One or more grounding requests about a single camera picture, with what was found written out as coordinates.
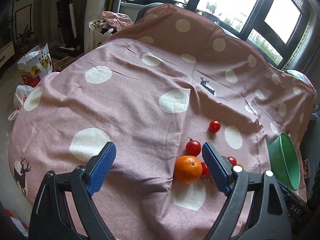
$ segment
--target green bowl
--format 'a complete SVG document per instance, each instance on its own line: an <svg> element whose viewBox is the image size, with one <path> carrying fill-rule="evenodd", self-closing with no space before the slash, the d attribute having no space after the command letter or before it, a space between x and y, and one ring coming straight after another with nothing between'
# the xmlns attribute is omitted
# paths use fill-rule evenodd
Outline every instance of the green bowl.
<svg viewBox="0 0 320 240"><path fill-rule="evenodd" d="M294 146L285 133L268 146L271 171L277 180L291 190L297 190L300 184L300 167Z"/></svg>

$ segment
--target deer print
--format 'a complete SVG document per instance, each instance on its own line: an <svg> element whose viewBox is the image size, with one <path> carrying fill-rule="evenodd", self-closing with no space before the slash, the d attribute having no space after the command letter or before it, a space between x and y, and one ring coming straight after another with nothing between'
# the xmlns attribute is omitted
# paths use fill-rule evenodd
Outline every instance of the deer print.
<svg viewBox="0 0 320 240"><path fill-rule="evenodd" d="M207 80L207 79L205 79L205 78L203 78L203 77L200 77L200 78L201 78L201 80L202 80L202 81L200 82L200 85L202 85L205 89L207 89L211 94L214 95L215 91L206 86L206 84L209 83L210 81Z"/></svg>
<svg viewBox="0 0 320 240"><path fill-rule="evenodd" d="M26 187L26 172L31 171L31 167L29 167L29 162L26 160L27 167L24 168L24 165L23 165L23 161L24 160L26 160L26 158L22 158L21 157L21 161L20 161L21 171L20 171L20 173L16 170L15 167L13 168L13 173L14 173L14 181L17 183L17 185L18 185L18 182L19 182L20 187L21 187L21 191L22 191L23 195L26 196L26 190L25 190L25 187Z"/></svg>

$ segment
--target white cylinder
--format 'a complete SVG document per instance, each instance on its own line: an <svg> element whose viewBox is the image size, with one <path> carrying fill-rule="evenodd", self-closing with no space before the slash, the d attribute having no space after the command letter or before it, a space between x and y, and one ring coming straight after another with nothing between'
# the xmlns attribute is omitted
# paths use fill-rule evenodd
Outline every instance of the white cylinder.
<svg viewBox="0 0 320 240"><path fill-rule="evenodd" d="M89 46L89 22L100 19L100 14L104 11L106 0L87 0L84 16L84 52L88 52Z"/></svg>

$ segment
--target orange fruit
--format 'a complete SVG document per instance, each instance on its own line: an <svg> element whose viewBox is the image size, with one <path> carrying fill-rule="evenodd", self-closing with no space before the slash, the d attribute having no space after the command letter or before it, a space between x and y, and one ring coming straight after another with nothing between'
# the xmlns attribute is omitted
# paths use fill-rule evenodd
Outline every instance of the orange fruit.
<svg viewBox="0 0 320 240"><path fill-rule="evenodd" d="M181 156L174 165L174 178L182 184L191 184L196 182L202 173L200 161L191 155Z"/></svg>

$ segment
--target cherry tomato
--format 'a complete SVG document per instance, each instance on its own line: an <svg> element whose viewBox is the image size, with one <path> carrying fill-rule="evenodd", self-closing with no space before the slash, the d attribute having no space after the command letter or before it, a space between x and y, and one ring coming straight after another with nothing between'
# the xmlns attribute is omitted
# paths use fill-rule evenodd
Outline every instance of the cherry tomato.
<svg viewBox="0 0 320 240"><path fill-rule="evenodd" d="M211 121L210 124L209 124L209 131L210 132L219 132L221 128L221 124L218 122L218 121Z"/></svg>
<svg viewBox="0 0 320 240"><path fill-rule="evenodd" d="M237 165L237 160L236 158L229 156L227 157L228 161L230 161L230 163L232 164L232 166L236 166Z"/></svg>
<svg viewBox="0 0 320 240"><path fill-rule="evenodd" d="M202 173L200 178L204 179L205 177L210 177L211 174L205 162L201 162L201 166L202 166Z"/></svg>
<svg viewBox="0 0 320 240"><path fill-rule="evenodd" d="M186 144L186 152L192 156L198 156L201 152L201 144L188 137L190 141Z"/></svg>

